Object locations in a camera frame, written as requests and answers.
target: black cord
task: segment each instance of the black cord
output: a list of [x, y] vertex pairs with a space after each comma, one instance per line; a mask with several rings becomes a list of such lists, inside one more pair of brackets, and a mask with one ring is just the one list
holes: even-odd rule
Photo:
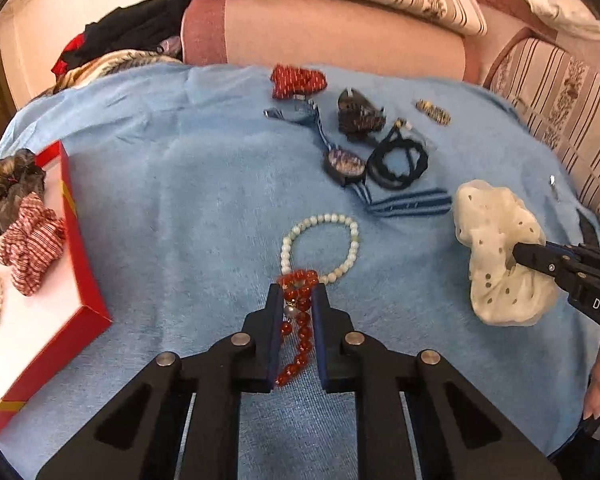
[[[404, 150], [409, 163], [409, 173], [396, 175], [384, 163], [384, 158], [393, 150]], [[414, 162], [412, 152], [418, 153], [418, 161]], [[403, 139], [400, 128], [394, 124], [389, 134], [380, 141], [366, 161], [366, 173], [383, 189], [399, 191], [408, 188], [429, 167], [429, 155], [424, 146], [414, 139]]]

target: cream scrunchie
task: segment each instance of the cream scrunchie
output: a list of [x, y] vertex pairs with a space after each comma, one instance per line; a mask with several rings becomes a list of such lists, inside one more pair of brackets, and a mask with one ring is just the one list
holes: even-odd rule
[[462, 184], [453, 204], [456, 237], [471, 249], [469, 279], [476, 315], [490, 325], [533, 325], [557, 299], [554, 279], [516, 264], [518, 242], [545, 245], [536, 218], [507, 187]]

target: metal screw head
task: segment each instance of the metal screw head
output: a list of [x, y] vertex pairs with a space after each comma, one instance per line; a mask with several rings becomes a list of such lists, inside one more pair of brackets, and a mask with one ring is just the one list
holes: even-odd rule
[[437, 365], [440, 362], [440, 354], [435, 350], [425, 350], [420, 354], [420, 358], [427, 365]]
[[231, 336], [231, 343], [236, 346], [245, 346], [251, 341], [251, 336], [246, 332], [238, 332]]
[[162, 352], [155, 357], [158, 366], [171, 366], [174, 362], [176, 362], [176, 354], [173, 352]]
[[362, 345], [362, 343], [365, 342], [365, 335], [360, 332], [349, 332], [344, 336], [344, 341], [350, 345]]

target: watch face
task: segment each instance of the watch face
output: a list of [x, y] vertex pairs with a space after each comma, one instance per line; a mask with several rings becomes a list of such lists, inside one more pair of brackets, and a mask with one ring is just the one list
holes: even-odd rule
[[359, 156], [341, 148], [331, 150], [328, 161], [334, 170], [346, 177], [361, 177], [365, 173], [365, 161]]

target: brown hair scrunchie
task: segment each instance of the brown hair scrunchie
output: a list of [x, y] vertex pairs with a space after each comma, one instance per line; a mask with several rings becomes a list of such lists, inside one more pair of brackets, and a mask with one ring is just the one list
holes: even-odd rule
[[51, 263], [64, 250], [64, 219], [31, 193], [22, 199], [18, 219], [2, 236], [0, 264], [11, 266], [11, 282], [24, 296], [35, 294]]
[[22, 199], [35, 192], [43, 197], [45, 170], [36, 164], [36, 155], [26, 148], [0, 158], [0, 235], [18, 217]]

